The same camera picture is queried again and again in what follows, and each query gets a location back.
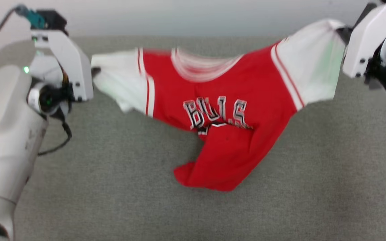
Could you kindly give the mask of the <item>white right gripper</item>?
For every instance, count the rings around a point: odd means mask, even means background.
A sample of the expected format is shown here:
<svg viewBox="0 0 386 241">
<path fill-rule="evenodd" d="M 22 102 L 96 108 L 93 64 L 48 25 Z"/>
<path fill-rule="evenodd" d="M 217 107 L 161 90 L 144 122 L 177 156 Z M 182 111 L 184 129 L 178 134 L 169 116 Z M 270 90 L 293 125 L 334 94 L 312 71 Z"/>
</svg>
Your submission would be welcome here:
<svg viewBox="0 0 386 241">
<path fill-rule="evenodd" d="M 386 92 L 386 0 L 368 3 L 354 26 L 336 29 L 347 45 L 342 71 Z"/>
</svg>

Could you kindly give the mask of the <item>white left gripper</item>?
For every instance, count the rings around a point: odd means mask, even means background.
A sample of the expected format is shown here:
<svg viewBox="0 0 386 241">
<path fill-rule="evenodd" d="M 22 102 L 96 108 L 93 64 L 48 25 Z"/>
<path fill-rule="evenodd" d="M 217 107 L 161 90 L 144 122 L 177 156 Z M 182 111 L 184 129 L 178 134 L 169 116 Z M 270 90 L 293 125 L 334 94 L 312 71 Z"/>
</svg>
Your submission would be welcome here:
<svg viewBox="0 0 386 241">
<path fill-rule="evenodd" d="M 101 67 L 91 67 L 87 55 L 61 30 L 33 29 L 35 56 L 28 67 L 33 83 L 27 96 L 31 108 L 52 116 L 71 112 L 74 102 L 94 97 L 92 77 Z"/>
</svg>

